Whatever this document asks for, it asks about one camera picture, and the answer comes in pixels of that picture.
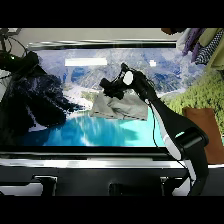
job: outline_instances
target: purple cloth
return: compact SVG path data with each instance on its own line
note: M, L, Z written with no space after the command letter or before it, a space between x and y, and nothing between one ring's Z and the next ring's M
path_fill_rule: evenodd
M191 63L192 62L195 62L197 56L198 56L198 51L200 49L200 44L199 42L196 43L195 47L194 47L194 50L192 52L192 58L191 58Z
M192 28L189 34L188 40L185 43L184 50L182 51L183 56L188 54L188 51L191 48L191 45L194 43L194 40L201 36L206 28Z

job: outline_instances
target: black robotic arm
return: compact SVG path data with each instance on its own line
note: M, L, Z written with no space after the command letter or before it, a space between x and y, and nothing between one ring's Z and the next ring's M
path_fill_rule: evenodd
M124 63L118 77L109 82L102 79L100 86L110 97L123 98L123 91L133 89L139 98L144 101L156 116L161 136L170 155L175 160L183 160L186 164L189 177L183 178L183 183L191 183L188 195L200 195L208 176L208 163L204 147L208 144L208 136L195 123L169 109L156 95L153 82L135 69L128 68Z

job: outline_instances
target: white strip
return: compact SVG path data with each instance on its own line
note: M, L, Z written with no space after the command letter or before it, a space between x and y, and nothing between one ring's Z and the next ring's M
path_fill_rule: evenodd
M69 58L65 59L65 66L107 65L106 58Z

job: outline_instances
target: green cloth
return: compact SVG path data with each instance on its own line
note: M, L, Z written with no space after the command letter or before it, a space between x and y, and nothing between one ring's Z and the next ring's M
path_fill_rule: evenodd
M215 35L222 29L223 28L207 28L199 38L200 45L206 47L213 40ZM224 35L222 36L218 47L210 58L206 66L206 70L208 71L210 68L224 70Z

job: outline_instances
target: gray cloth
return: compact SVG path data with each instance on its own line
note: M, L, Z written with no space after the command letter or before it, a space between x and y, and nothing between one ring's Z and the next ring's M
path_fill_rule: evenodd
M124 94L123 99L119 100L100 92L95 98L90 116L120 120L147 120L148 106L136 95Z

